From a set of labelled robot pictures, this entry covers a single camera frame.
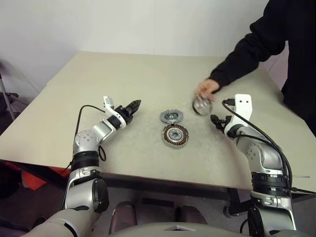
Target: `floor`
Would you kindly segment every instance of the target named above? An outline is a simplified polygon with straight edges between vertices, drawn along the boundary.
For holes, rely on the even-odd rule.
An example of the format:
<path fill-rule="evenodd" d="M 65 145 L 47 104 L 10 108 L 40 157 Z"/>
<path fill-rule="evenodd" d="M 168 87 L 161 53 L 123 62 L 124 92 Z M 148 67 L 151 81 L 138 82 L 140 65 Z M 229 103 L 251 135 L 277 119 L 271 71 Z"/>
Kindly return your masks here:
<path fill-rule="evenodd" d="M 30 229 L 39 216 L 49 217 L 55 213 L 60 206 L 63 191 L 51 185 L 44 185 L 37 191 L 20 188 L 12 197 L 0 200 L 0 216 L 19 227 Z M 154 198 L 168 203 L 173 203 L 173 207 L 161 207 L 157 205 L 142 204 L 143 198 Z M 174 208 L 180 205 L 195 206 L 205 217 L 209 225 L 224 228 L 232 231 L 239 231 L 241 223 L 246 219 L 246 215 L 226 218 L 223 215 L 225 201 L 211 198 L 188 197 L 169 195 L 154 192 L 142 192 L 123 188 L 109 188 L 110 206 L 96 222 L 93 237 L 103 237 L 109 231 L 111 216 L 116 205 L 121 201 L 130 200 L 135 204 L 138 224 L 153 221 L 173 221 Z M 316 199 L 309 199 L 293 204 L 294 216 L 297 229 L 311 236 L 316 236 Z M 0 229 L 0 237 L 4 235 L 6 229 Z"/>

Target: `table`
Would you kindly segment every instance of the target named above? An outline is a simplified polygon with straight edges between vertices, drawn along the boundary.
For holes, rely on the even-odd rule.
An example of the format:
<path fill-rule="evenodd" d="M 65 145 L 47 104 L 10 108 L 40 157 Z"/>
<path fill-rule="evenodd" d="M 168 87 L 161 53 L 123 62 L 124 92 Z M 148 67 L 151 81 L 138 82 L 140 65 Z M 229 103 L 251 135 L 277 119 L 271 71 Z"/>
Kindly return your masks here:
<path fill-rule="evenodd" d="M 218 65 L 221 57 L 183 57 L 78 53 L 0 136 L 1 159 L 27 164 L 66 167 L 79 109 L 84 104 L 103 106 L 111 96 L 115 106 L 141 99 L 133 122 L 103 144 L 110 174 L 251 189 L 246 157 L 215 129 L 208 117 L 191 109 L 193 90 Z M 256 70 L 216 94 L 213 113 L 229 115 L 224 98 L 236 93 L 252 96 L 250 121 L 269 134 L 287 156 L 293 186 L 316 191 L 316 138 L 303 120 L 282 104 L 282 94 L 268 75 Z M 185 147 L 174 150 L 161 139 L 165 124 L 161 112 L 178 109 L 180 124 L 189 132 Z M 87 108 L 79 130 L 105 117 Z M 299 178 L 308 175 L 310 178 Z"/>

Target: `white wall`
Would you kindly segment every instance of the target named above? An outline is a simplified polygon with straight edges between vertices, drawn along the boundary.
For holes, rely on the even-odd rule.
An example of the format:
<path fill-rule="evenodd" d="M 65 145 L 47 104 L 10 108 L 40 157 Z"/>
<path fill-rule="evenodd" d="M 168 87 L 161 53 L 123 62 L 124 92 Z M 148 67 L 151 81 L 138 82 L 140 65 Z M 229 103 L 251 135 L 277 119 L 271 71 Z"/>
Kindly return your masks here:
<path fill-rule="evenodd" d="M 224 56 L 268 0 L 0 0 L 8 91 L 34 98 L 78 50 Z"/>

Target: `person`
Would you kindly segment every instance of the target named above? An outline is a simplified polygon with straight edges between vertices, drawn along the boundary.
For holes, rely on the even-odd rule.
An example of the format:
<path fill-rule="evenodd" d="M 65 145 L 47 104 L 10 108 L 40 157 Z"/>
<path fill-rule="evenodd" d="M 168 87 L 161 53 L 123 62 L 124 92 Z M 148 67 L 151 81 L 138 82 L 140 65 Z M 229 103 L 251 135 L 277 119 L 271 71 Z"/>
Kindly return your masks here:
<path fill-rule="evenodd" d="M 288 77 L 284 104 L 305 120 L 316 136 L 315 0 L 270 0 L 251 33 L 195 90 L 214 101 L 214 93 L 255 70 L 259 62 L 280 54 L 288 41 Z"/>

